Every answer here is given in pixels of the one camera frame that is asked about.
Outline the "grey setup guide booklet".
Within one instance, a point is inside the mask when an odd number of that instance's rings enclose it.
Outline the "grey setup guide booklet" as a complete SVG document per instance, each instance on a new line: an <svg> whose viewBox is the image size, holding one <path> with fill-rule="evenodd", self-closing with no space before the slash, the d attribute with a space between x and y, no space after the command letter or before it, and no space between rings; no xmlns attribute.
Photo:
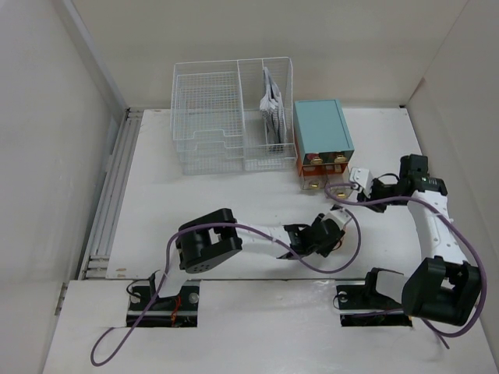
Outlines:
<svg viewBox="0 0 499 374"><path fill-rule="evenodd" d="M264 67L264 95L260 99L260 113L269 144L284 144L287 140L284 101L281 91L268 67Z"/></svg>

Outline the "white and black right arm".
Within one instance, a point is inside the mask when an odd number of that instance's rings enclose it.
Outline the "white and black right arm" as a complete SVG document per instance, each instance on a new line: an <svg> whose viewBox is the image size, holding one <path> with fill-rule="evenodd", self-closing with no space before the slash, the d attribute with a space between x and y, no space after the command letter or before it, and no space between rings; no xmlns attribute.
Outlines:
<svg viewBox="0 0 499 374"><path fill-rule="evenodd" d="M408 207L421 249L421 263L408 277L375 270L376 280L361 287L363 301L377 307L390 298L408 316L464 325L482 290L480 269L466 259L448 227L448 191L442 179L430 175L427 157L403 156L394 184L369 171L355 180L360 187L358 201L370 203L371 210L383 213L390 205Z"/></svg>

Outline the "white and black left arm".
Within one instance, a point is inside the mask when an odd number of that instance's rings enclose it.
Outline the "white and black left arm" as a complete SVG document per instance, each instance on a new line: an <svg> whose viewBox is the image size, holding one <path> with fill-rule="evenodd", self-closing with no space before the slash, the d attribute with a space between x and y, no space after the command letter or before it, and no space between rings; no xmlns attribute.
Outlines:
<svg viewBox="0 0 499 374"><path fill-rule="evenodd" d="M352 217L336 207L310 224L262 226L239 222L220 209L182 225L168 240L166 264L147 299L166 309L187 281L263 280L291 274L295 263L322 273L314 259L339 248Z"/></svg>

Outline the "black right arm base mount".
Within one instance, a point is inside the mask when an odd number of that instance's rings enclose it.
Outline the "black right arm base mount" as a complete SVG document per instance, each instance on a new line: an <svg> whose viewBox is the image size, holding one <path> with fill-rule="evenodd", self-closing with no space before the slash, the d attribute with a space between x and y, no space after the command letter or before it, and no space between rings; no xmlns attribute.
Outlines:
<svg viewBox="0 0 499 374"><path fill-rule="evenodd" d="M401 275L401 273L374 267L362 284L353 280L341 281L336 286L334 307L340 312L342 327L412 327L412 320L402 311L402 304L395 296L377 290L380 275Z"/></svg>

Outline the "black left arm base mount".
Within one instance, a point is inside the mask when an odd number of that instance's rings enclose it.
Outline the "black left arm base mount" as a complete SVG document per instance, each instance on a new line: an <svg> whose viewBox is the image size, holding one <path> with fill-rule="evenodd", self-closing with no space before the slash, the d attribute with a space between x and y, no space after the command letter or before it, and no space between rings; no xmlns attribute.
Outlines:
<svg viewBox="0 0 499 374"><path fill-rule="evenodd" d="M126 288L129 306L126 326L131 327L139 318L156 291L155 273L147 279L133 280ZM139 321L138 327L194 328L198 322L200 282L188 280L177 295L157 297L154 304Z"/></svg>

